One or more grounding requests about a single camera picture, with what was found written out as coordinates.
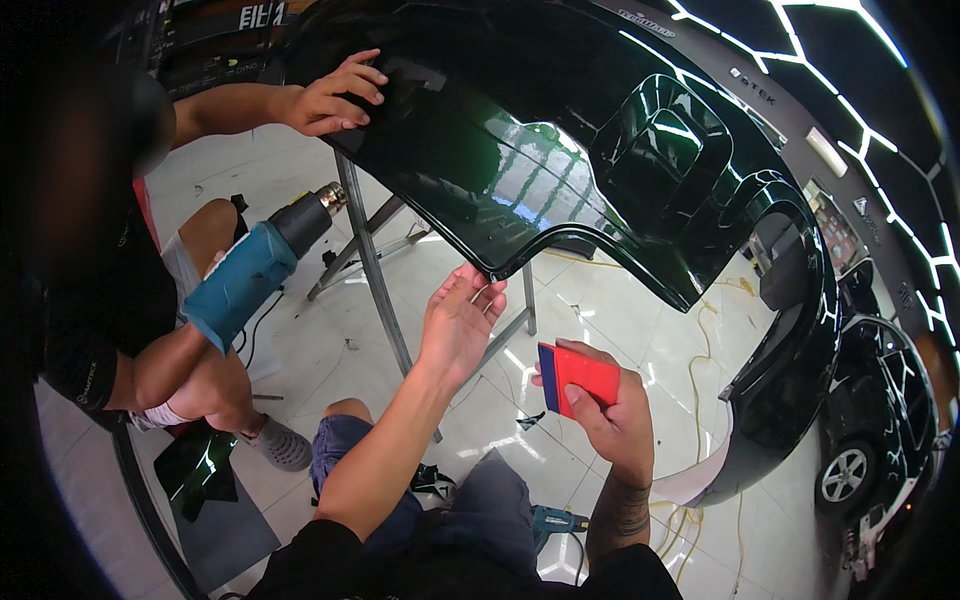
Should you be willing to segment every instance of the sneaker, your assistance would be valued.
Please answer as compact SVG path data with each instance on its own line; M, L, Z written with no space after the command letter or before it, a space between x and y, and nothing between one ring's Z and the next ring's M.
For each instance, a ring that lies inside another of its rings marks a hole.
M308 468L313 461L310 442L290 427L271 419L270 415L264 415L264 418L267 422L263 425L260 435L248 438L238 432L237 438L263 454L274 467L280 470L296 472Z

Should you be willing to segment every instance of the car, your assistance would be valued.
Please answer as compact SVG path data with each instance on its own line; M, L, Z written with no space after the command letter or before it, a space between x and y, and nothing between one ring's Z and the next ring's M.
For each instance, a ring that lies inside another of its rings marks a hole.
M821 514L842 521L844 567L858 582L876 566L887 530L909 518L924 492L936 437L933 398L920 354L896 324L861 313L846 318L822 408L829 450L814 500Z

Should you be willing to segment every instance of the metal frame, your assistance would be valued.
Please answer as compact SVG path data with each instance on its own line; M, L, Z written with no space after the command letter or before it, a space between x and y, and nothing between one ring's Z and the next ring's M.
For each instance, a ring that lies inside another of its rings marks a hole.
M380 269L380 258L396 252L407 246L412 246L419 242L426 232L408 236L393 244L377 249L373 245L373 235L383 226L387 225L391 219L403 208L403 200L397 196L391 196L387 202L381 206L367 220L367 211L363 206L363 196L360 193L360 183L357 181L356 167L353 163L339 152L335 152L337 161L337 173L340 176L340 183L347 192L347 213L350 218L350 227L353 229L353 239L349 241L342 252L327 267L324 274L317 281L316 285L307 294L307 299L313 301L324 289L334 283L346 278L352 273L363 269L367 275L367 282L370 284L370 291L373 295L373 303L376 305L376 312L380 316L380 322L387 332L387 339L390 341L390 347L394 351L396 363L400 367L400 372L406 376L413 367L413 361L410 359L410 352L407 350L406 342L403 340L403 332L400 331L400 325L396 320L394 306L390 301L390 293L387 291L387 282L383 278L383 271ZM359 265L347 266L347 263L357 253L360 253ZM537 334L537 309L534 305L534 276L530 263L523 265L523 297L526 305L520 314L514 317L512 321L496 335L487 345L480 364L468 377L472 379L487 362L493 358L515 333L517 333L524 323L527 324L527 333ZM444 436L438 429L433 434L433 441L439 443Z

